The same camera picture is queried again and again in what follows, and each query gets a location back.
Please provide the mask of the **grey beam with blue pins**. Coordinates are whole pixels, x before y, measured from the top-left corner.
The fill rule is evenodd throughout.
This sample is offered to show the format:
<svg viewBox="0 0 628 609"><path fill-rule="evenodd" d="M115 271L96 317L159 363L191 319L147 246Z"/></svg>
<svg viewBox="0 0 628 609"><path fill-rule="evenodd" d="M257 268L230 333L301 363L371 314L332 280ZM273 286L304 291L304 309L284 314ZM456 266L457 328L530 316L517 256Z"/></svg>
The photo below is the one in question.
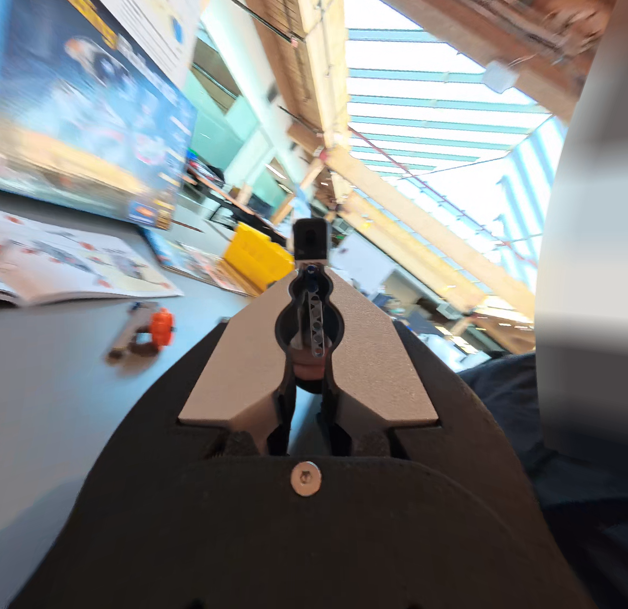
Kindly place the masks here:
<svg viewBox="0 0 628 609"><path fill-rule="evenodd" d="M319 294L320 268L318 264L303 267L303 285L296 300L298 330L291 341L295 350L304 350L309 346L316 360L325 356L323 302Z"/></svg>

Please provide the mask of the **white printed poster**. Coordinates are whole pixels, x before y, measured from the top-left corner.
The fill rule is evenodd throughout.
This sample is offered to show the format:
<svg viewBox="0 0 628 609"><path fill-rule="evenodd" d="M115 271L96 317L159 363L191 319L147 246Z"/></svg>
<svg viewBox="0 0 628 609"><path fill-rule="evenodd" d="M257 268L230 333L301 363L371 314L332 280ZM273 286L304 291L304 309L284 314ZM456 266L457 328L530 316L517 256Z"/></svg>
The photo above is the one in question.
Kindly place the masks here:
<svg viewBox="0 0 628 609"><path fill-rule="evenodd" d="M197 44L201 0L99 0L164 75L183 89Z"/></svg>

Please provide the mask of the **orange wheel beam assembly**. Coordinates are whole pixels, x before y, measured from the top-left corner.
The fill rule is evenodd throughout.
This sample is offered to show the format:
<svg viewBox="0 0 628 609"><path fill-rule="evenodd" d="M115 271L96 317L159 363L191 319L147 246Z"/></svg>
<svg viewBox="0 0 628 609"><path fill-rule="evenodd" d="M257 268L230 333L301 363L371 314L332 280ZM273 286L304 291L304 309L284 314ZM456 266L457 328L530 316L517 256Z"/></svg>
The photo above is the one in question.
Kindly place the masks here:
<svg viewBox="0 0 628 609"><path fill-rule="evenodd" d="M105 358L117 363L127 356L157 357L171 344L174 334L175 318L167 308L154 302L134 303Z"/></svg>

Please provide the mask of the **whiteboard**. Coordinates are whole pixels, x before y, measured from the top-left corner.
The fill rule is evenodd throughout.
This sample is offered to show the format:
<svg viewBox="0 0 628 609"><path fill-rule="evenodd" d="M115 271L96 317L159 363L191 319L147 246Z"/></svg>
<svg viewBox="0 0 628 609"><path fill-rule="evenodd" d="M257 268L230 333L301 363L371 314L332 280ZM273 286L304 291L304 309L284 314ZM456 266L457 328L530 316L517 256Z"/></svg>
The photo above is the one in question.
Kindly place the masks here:
<svg viewBox="0 0 628 609"><path fill-rule="evenodd" d="M361 289L372 292L393 272L396 263L357 231L350 232L332 251L331 264Z"/></svg>

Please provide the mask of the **white ceiling box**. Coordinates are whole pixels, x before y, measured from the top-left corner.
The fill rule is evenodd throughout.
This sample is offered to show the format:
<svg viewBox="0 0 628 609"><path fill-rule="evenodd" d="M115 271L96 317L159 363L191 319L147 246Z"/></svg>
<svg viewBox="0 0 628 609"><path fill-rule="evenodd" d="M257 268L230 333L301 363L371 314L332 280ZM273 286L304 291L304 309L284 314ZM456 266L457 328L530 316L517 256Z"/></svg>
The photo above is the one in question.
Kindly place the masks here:
<svg viewBox="0 0 628 609"><path fill-rule="evenodd" d="M494 60L487 64L481 83L496 94L504 94L514 88L519 78L513 66Z"/></svg>

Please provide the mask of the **blue robot kit box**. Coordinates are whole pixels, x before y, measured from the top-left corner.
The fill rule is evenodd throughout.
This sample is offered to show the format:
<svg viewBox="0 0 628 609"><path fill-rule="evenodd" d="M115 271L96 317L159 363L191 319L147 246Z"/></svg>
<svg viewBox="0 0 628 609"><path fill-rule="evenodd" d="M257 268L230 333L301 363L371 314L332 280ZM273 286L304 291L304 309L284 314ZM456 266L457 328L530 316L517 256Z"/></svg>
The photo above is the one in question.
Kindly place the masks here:
<svg viewBox="0 0 628 609"><path fill-rule="evenodd" d="M1 191L167 230L196 110L99 0L1 0Z"/></svg>

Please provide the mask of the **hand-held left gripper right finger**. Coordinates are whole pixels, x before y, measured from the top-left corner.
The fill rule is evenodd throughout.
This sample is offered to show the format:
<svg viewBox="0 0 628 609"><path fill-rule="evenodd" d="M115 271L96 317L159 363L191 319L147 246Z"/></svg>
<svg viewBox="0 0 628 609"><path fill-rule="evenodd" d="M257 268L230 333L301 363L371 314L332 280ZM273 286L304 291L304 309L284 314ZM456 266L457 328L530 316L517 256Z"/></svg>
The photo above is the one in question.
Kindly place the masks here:
<svg viewBox="0 0 628 609"><path fill-rule="evenodd" d="M332 269L326 304L338 322L327 357L331 429L359 455L397 430L439 426L439 417L390 316Z"/></svg>

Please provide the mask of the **blue manual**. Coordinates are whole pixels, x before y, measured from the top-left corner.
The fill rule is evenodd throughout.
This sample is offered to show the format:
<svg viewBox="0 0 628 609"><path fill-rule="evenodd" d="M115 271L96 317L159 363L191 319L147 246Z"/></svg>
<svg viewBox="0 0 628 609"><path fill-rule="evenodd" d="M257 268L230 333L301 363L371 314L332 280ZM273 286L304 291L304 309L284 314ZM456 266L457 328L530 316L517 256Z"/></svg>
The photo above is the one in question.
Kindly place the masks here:
<svg viewBox="0 0 628 609"><path fill-rule="evenodd" d="M170 241L156 230L140 227L139 232L162 268L223 291L245 297L256 296L250 287L226 268L221 257L190 245Z"/></svg>

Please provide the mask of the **wooden background desk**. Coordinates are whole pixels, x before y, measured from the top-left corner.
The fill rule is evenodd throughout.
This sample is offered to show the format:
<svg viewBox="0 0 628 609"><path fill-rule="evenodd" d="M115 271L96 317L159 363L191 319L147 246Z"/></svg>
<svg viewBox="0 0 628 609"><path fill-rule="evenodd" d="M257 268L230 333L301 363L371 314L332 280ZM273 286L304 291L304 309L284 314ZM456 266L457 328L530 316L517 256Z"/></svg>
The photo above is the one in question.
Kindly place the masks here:
<svg viewBox="0 0 628 609"><path fill-rule="evenodd" d="M213 221L221 208L224 208L231 212L233 219L237 223L245 223L249 227L252 227L266 236L269 236L271 240L283 247L287 246L287 237L271 224L271 222L261 216L258 212L250 209L247 205L242 204L236 198L232 197L224 186L219 183L222 182L222 178L216 174L216 170L207 165L204 160L194 155L192 152L188 153L186 160L186 173L182 174L183 181L191 186L192 189L204 197L216 202L217 208L210 213L207 218L208 221Z"/></svg>

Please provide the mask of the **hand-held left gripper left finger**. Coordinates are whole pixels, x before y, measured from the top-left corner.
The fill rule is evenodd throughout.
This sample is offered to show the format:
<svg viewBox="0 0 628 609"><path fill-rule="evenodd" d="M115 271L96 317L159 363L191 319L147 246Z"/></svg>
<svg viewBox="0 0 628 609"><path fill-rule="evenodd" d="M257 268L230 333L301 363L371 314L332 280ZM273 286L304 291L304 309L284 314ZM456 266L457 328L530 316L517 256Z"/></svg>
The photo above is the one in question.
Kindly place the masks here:
<svg viewBox="0 0 628 609"><path fill-rule="evenodd" d="M296 381L276 327L296 277L291 271L226 323L179 422L247 432L261 454L287 454Z"/></svg>

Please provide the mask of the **grey desk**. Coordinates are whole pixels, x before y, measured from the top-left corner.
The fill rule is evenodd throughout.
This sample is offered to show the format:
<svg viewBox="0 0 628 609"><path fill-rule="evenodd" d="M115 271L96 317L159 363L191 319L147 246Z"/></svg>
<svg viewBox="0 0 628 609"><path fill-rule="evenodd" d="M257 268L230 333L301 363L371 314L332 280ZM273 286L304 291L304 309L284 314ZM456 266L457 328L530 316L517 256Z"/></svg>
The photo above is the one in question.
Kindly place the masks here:
<svg viewBox="0 0 628 609"><path fill-rule="evenodd" d="M173 304L174 352L121 368L122 303L1 312L2 608L322 605L271 497L296 499L293 460L178 420L244 307L200 284Z"/></svg>

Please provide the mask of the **yellow plastic bin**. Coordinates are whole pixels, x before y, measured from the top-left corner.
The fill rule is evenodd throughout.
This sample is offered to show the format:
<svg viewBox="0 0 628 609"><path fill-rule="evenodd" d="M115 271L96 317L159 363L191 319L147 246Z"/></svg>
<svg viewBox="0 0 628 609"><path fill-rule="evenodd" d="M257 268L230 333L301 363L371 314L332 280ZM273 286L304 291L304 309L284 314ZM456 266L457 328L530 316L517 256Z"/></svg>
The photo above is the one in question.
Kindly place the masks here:
<svg viewBox="0 0 628 609"><path fill-rule="evenodd" d="M268 235L243 222L235 228L222 259L258 292L266 291L292 274L295 268L291 253Z"/></svg>

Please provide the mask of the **open white instruction booklet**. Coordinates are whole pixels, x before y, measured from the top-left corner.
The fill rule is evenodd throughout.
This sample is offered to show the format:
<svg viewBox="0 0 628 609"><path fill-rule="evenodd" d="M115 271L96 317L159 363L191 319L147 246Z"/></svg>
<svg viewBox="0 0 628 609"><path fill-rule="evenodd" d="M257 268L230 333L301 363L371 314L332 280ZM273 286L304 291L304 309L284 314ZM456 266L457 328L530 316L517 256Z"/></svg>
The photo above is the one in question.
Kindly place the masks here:
<svg viewBox="0 0 628 609"><path fill-rule="evenodd" d="M123 240L1 212L1 302L183 296Z"/></svg>

